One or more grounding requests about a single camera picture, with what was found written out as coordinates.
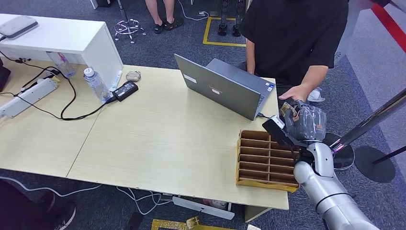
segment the power adapter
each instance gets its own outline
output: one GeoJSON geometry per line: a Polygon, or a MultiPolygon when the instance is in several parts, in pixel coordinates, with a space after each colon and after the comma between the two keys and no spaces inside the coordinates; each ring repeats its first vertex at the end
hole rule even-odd
{"type": "Polygon", "coordinates": [[[127,81],[124,83],[122,86],[120,86],[118,89],[113,91],[114,97],[117,98],[117,100],[120,102],[136,92],[138,90],[138,86],[132,82],[132,81],[127,81]]]}

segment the bottle cap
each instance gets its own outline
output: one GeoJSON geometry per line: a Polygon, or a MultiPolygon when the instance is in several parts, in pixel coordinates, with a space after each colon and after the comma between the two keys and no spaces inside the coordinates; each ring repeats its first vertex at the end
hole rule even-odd
{"type": "Polygon", "coordinates": [[[87,68],[87,69],[85,69],[85,70],[83,71],[83,73],[84,73],[86,76],[88,76],[88,77],[91,77],[91,76],[94,75],[94,71],[93,71],[92,68],[87,68]]]}

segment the laptop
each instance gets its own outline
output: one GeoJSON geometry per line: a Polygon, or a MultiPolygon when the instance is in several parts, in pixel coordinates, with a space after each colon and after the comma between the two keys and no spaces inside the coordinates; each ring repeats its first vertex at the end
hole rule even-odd
{"type": "Polygon", "coordinates": [[[175,54],[186,86],[224,107],[254,120],[274,84],[218,59],[206,67],[175,54]]]}

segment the cardboard box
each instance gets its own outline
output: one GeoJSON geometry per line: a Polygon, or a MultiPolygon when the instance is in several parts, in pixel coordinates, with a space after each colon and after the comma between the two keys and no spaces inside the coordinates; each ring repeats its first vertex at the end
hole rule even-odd
{"type": "MultiPolygon", "coordinates": [[[[293,149],[297,158],[298,149],[293,149]]],[[[241,130],[237,142],[236,185],[280,189],[299,188],[293,175],[292,151],[272,141],[265,131],[241,130]]]]}

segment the power strip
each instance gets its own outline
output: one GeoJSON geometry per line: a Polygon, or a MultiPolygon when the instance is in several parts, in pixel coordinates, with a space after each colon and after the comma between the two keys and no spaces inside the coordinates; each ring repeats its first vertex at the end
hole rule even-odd
{"type": "MultiPolygon", "coordinates": [[[[39,79],[38,83],[27,91],[23,92],[19,96],[31,104],[36,103],[43,97],[47,96],[50,92],[57,88],[55,81],[51,79],[39,79]]],[[[13,118],[31,105],[21,100],[19,97],[13,98],[5,105],[0,107],[0,117],[7,116],[13,118]]]]}

